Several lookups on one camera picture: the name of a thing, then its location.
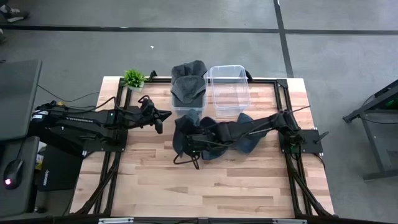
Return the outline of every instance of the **computer mouse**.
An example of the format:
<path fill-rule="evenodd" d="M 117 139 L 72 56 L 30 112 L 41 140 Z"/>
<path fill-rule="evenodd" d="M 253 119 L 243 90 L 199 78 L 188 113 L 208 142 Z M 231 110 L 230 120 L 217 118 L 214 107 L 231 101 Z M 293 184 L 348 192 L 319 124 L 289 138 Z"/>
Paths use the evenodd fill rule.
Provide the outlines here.
<path fill-rule="evenodd" d="M 3 175 L 3 184 L 6 189 L 16 189 L 22 181 L 22 167 L 24 161 L 16 159 L 8 163 Z"/>

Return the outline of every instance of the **white label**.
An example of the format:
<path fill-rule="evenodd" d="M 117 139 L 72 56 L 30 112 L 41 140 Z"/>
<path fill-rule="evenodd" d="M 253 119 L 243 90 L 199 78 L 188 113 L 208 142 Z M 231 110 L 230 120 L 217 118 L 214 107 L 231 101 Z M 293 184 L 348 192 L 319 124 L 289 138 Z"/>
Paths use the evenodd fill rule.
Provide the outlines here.
<path fill-rule="evenodd" d="M 49 170 L 46 170 L 46 171 L 45 171 L 43 186 L 47 186 L 47 179 L 49 178 L 49 173 L 50 173 Z"/>
<path fill-rule="evenodd" d="M 43 115 L 37 114 L 37 115 L 33 115 L 32 119 L 42 119 L 42 118 L 43 118 Z"/>
<path fill-rule="evenodd" d="M 44 115 L 49 115 L 48 111 L 35 111 L 37 114 L 44 114 Z"/>

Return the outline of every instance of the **small green plant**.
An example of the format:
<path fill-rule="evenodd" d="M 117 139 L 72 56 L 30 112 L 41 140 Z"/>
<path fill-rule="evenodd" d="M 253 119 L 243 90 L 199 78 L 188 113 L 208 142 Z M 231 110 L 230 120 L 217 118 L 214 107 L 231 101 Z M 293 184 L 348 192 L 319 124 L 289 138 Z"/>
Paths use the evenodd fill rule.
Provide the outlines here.
<path fill-rule="evenodd" d="M 140 87 L 145 81 L 145 76 L 134 69 L 127 70 L 124 72 L 124 85 L 131 87 Z"/>

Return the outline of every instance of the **metal stand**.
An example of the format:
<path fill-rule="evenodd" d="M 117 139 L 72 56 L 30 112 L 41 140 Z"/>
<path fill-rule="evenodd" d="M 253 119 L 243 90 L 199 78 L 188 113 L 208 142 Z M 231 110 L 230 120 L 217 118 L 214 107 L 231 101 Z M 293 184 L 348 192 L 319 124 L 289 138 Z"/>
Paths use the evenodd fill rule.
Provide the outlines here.
<path fill-rule="evenodd" d="M 378 91 L 374 94 L 374 99 L 369 103 L 366 103 L 362 107 L 357 110 L 354 110 L 348 116 L 343 117 L 343 120 L 346 123 L 351 123 L 355 118 L 361 118 L 366 135 L 368 136 L 369 142 L 371 143 L 371 149 L 376 158 L 377 166 L 379 168 L 379 172 L 364 175 L 364 180 L 374 180 L 386 177 L 398 176 L 398 169 L 394 169 L 390 157 L 388 155 L 388 151 L 396 151 L 395 146 L 391 146 L 392 144 L 388 144 L 388 141 L 395 140 L 395 136 L 391 138 L 386 138 L 388 133 L 381 134 L 376 128 L 371 127 L 371 121 L 376 121 L 375 119 L 370 119 L 368 115 L 373 114 L 373 116 L 383 116 L 386 114 L 397 114 L 398 119 L 398 111 L 397 110 L 386 110 L 386 105 L 388 102 L 396 100 L 398 98 L 398 80 L 394 81 L 390 85 L 386 86 L 382 90 Z M 398 127 L 398 124 L 380 124 L 378 126 L 381 129 L 386 128 L 386 125 L 389 127 L 395 126 Z"/>

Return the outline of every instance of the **black floor stripe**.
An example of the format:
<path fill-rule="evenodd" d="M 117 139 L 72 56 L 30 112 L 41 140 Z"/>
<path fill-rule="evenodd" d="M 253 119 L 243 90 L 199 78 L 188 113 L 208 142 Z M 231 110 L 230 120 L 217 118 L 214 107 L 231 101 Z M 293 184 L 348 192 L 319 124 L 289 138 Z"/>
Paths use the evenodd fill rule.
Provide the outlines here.
<path fill-rule="evenodd" d="M 181 27 L 100 27 L 100 26 L 30 26 L 2 24 L 0 28 L 8 30 L 46 30 L 46 31 L 89 31 L 89 32 L 219 32 L 247 34 L 278 34 L 279 29 L 263 28 L 181 28 Z M 398 30 L 311 30 L 283 29 L 285 34 L 308 35 L 398 35 Z"/>
<path fill-rule="evenodd" d="M 286 29 L 286 34 L 310 35 L 398 35 L 398 30 L 307 30 Z"/>
<path fill-rule="evenodd" d="M 278 0 L 274 0 L 274 6 L 275 6 L 276 19 L 278 22 L 280 44 L 282 46 L 282 55 L 284 56 L 287 78 L 293 78 L 294 76 L 293 76 L 292 62 L 290 61 L 289 49 L 287 47 L 287 41 L 285 35 L 284 22 L 282 20 L 282 13 L 280 11 Z"/>
<path fill-rule="evenodd" d="M 279 33 L 278 29 L 247 29 L 247 28 L 27 26 L 27 25 L 10 25 L 10 24 L 0 24 L 0 28 L 9 29 L 9 30 L 88 31 L 88 32 L 202 32 L 202 33 L 247 33 L 247 34 Z"/>

